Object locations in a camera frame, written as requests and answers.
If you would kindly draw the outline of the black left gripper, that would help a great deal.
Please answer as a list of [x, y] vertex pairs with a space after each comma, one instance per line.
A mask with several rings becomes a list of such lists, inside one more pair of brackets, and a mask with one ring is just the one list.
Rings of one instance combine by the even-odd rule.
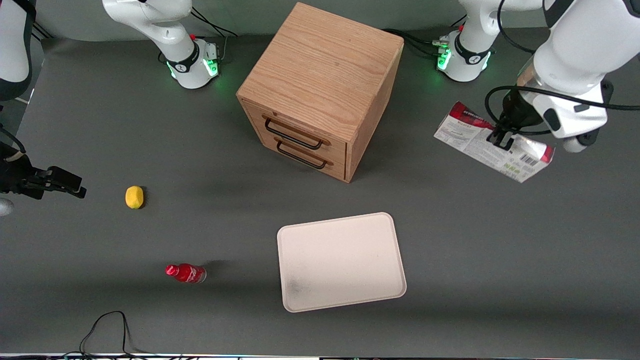
[[498, 129], [492, 132], [492, 144], [502, 146], [509, 151], [513, 144], [513, 134], [517, 135], [545, 135], [546, 130], [523, 130], [531, 126], [542, 125], [543, 119], [535, 108], [526, 102], [521, 93], [510, 89], [502, 100], [502, 112], [498, 119]]

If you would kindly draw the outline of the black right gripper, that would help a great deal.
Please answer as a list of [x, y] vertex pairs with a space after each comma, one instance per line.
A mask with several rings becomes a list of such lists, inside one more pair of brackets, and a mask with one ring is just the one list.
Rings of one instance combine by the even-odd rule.
[[14, 193], [41, 200], [48, 189], [84, 199], [87, 189], [82, 187], [82, 178], [57, 166], [47, 169], [47, 187], [37, 174], [42, 170], [31, 164], [30, 158], [20, 150], [0, 144], [0, 191]]

